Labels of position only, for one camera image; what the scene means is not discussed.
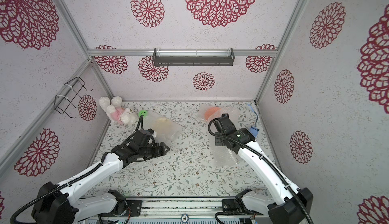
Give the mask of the clear bubble wrap sheet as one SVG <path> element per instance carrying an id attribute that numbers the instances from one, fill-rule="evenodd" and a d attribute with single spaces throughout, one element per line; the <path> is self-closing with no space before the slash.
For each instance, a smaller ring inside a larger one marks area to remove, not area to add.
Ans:
<path id="1" fill-rule="evenodd" d="M 219 134 L 219 130 L 215 126 L 215 122 L 209 122 L 210 131 L 214 134 Z M 236 132 L 237 129 L 235 126 L 233 126 L 233 123 L 231 122 L 229 126 L 229 129 L 227 129 L 226 134 L 231 135 L 232 133 Z M 215 161 L 216 166 L 218 167 L 232 167 L 238 164 L 237 155 L 235 152 L 230 150 L 228 147 L 223 145 L 223 139 L 219 137 L 215 137 L 211 135 L 208 132 L 209 142 L 210 142 L 210 149 L 211 153 L 213 154 L 213 158 Z"/>

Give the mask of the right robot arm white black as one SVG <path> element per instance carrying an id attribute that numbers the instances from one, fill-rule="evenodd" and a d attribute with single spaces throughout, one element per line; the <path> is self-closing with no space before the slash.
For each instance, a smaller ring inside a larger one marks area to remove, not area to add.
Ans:
<path id="1" fill-rule="evenodd" d="M 241 159 L 259 176 L 270 195 L 260 195 L 246 189 L 236 195 L 231 203 L 223 207 L 219 216 L 261 214 L 269 217 L 273 224 L 299 224 L 306 220 L 314 221 L 310 216 L 313 193 L 308 188 L 299 188 L 265 155 L 254 135 L 246 128 L 237 129 L 228 114 L 214 118 L 208 124 L 208 132 L 215 138 L 216 146 L 226 147 Z"/>

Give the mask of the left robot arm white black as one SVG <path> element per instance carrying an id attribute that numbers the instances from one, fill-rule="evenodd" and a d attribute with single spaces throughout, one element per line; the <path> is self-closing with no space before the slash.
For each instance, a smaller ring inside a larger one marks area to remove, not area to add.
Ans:
<path id="1" fill-rule="evenodd" d="M 17 217 L 30 207 L 36 224 L 74 224 L 105 213 L 125 215 L 130 211 L 128 203 L 117 190 L 97 197 L 82 197 L 99 182 L 132 163 L 165 156 L 170 148 L 164 142 L 156 142 L 155 134 L 152 129 L 143 128 L 143 117 L 140 117 L 135 131 L 120 145 L 105 152 L 100 161 L 75 176 L 58 184 L 48 182 L 43 185 L 34 200 L 11 216 L 10 223 L 19 223 Z"/>

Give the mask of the yellow plate in bubble wrap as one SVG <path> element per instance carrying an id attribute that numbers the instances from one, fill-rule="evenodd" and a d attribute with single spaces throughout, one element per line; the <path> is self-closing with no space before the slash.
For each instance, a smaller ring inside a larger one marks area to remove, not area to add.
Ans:
<path id="1" fill-rule="evenodd" d="M 181 125 L 152 111 L 148 111 L 143 117 L 143 125 L 145 129 L 154 131 L 155 141 L 158 143 L 169 144 L 178 139 L 183 131 Z"/>

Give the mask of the orange plate in bubble wrap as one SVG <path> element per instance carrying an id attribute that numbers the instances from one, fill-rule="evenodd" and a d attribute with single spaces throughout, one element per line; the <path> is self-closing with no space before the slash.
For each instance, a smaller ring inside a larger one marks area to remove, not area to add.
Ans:
<path id="1" fill-rule="evenodd" d="M 237 124 L 239 121 L 239 110 L 237 108 L 231 106 L 211 106 L 203 103 L 199 106 L 197 118 L 209 123 L 212 119 L 221 117 L 222 114 L 228 114 L 234 124 Z"/>

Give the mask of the green round toy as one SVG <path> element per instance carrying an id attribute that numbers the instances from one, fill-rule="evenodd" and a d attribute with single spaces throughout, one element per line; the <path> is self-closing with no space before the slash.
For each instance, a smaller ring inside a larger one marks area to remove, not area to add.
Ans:
<path id="1" fill-rule="evenodd" d="M 145 118 L 147 115 L 148 115 L 148 111 L 147 110 L 141 110 L 138 113 L 138 116 L 139 117 L 143 117 L 143 118 Z"/>

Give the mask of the white plush bunny pink dress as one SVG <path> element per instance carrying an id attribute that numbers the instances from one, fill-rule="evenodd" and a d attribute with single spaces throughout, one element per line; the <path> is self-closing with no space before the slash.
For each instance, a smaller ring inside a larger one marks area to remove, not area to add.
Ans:
<path id="1" fill-rule="evenodd" d="M 100 97 L 98 102 L 113 123 L 132 125 L 137 123 L 139 119 L 135 109 L 122 107 L 123 100 L 120 96 L 115 96 L 112 99 L 109 99 L 109 97 Z"/>

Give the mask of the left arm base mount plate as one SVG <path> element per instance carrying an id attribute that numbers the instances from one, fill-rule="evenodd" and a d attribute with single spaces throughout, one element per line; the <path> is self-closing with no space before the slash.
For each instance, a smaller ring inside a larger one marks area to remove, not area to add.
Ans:
<path id="1" fill-rule="evenodd" d="M 127 200 L 125 206 L 125 212 L 122 216 L 127 217 L 139 217 L 142 210 L 142 200 Z"/>

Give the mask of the aluminium front rail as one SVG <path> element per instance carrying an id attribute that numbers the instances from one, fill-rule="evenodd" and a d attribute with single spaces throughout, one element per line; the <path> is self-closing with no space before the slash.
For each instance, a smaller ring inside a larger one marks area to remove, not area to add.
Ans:
<path id="1" fill-rule="evenodd" d="M 181 221 L 187 223 L 190 218 L 190 213 L 195 212 L 199 215 L 200 212 L 214 211 L 222 212 L 222 200 L 223 199 L 207 199 L 207 200 L 195 200 L 195 199 L 174 199 L 169 202 L 168 200 L 146 200 L 142 201 L 141 213 L 147 213 L 150 211 L 167 211 L 170 216 L 181 215 Z"/>

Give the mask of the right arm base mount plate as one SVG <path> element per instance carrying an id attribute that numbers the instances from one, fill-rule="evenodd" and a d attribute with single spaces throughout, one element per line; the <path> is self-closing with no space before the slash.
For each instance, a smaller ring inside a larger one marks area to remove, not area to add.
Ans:
<path id="1" fill-rule="evenodd" d="M 226 213 L 242 213 L 243 208 L 237 199 L 223 199 L 222 211 Z"/>

